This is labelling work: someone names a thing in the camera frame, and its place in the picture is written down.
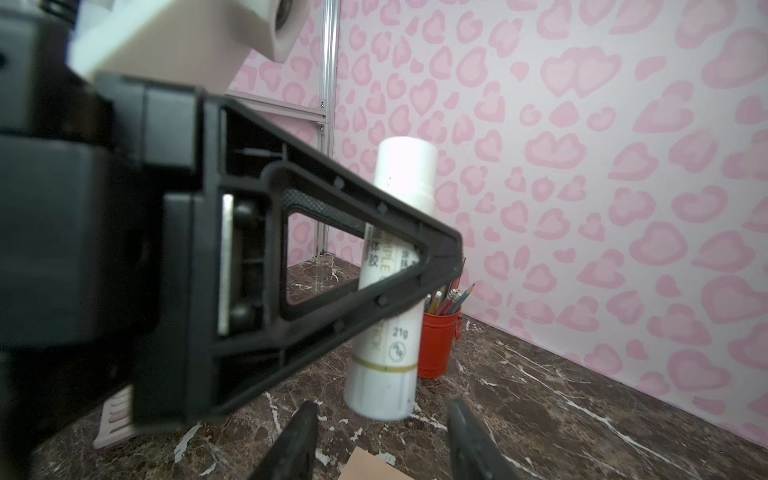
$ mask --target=horizontal metal bar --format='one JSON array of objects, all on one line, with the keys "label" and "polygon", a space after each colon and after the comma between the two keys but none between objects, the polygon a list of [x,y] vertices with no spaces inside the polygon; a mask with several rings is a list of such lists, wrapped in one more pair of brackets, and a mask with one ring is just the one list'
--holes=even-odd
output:
[{"label": "horizontal metal bar", "polygon": [[236,98],[243,102],[248,108],[252,108],[256,111],[283,115],[284,117],[300,118],[302,120],[313,121],[317,124],[326,123],[325,108],[304,107],[303,105],[295,105],[288,103],[287,101],[273,100],[272,98],[247,94],[235,90],[227,90],[227,97]]}]

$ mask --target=vertical metal post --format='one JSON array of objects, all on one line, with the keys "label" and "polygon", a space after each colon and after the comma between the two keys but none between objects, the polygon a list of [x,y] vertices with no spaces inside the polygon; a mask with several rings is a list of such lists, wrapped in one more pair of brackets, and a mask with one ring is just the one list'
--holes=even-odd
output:
[{"label": "vertical metal post", "polygon": [[[339,10],[341,0],[326,0],[323,6],[323,66],[320,72],[320,106],[326,109],[326,123],[320,125],[320,151],[333,155],[333,121],[336,113],[336,58],[339,53]],[[328,246],[328,225],[315,222],[315,254]]]}]

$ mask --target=wall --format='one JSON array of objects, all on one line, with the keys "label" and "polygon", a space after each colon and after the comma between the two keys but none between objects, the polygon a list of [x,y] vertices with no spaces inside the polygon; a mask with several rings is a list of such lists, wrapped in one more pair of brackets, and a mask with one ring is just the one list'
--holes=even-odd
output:
[{"label": "wall", "polygon": [[468,313],[768,446],[767,15],[344,0],[335,156],[437,144]]},{"label": "wall", "polygon": [[[230,88],[291,104],[317,107],[322,46],[323,0],[310,0],[310,16],[285,63],[274,63],[252,50]],[[319,147],[314,123],[278,115],[267,117],[309,145]],[[314,256],[314,231],[315,220],[301,214],[289,217],[288,266]]]}]

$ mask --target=circular logo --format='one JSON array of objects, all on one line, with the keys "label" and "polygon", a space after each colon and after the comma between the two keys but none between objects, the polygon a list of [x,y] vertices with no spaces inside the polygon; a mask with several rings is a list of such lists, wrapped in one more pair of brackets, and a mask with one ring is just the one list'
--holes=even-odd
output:
[{"label": "circular logo", "polygon": [[403,342],[394,342],[389,346],[389,358],[394,362],[400,362],[406,356],[406,346]]}]

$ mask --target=camera lens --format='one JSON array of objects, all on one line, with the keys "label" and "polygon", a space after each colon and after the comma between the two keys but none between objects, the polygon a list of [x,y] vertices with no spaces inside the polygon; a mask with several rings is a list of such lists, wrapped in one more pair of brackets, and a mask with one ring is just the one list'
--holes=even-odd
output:
[{"label": "camera lens", "polygon": [[291,6],[293,6],[293,0],[280,0],[275,16],[275,30],[280,30],[286,24]]}]

